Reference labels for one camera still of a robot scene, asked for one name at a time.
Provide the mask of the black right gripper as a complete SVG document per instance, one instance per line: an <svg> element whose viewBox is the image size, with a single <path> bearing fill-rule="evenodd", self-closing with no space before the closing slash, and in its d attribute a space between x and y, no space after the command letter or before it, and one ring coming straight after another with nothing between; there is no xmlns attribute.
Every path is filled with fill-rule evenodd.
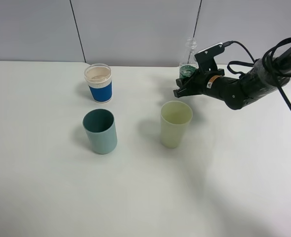
<svg viewBox="0 0 291 237"><path fill-rule="evenodd" d="M204 73L200 69L197 69L189 78L184 77L176 80L176 85L179 88L173 91L174 96L181 98L194 95L206 95L212 98L221 98L220 92L224 88L222 85L224 75L223 69Z"/></svg>

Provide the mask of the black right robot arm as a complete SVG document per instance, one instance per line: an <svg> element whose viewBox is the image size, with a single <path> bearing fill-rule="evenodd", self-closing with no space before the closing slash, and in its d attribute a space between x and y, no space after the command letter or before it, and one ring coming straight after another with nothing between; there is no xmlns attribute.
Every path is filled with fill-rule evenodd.
<svg viewBox="0 0 291 237"><path fill-rule="evenodd" d="M229 65L250 67L247 73L238 72L237 79L225 76L214 60L231 44L233 41L217 43L196 53L199 67L191 76L176 80L179 88L174 90L175 97L206 95L239 110L291 80L291 38L282 40L252 63L231 61Z"/></svg>

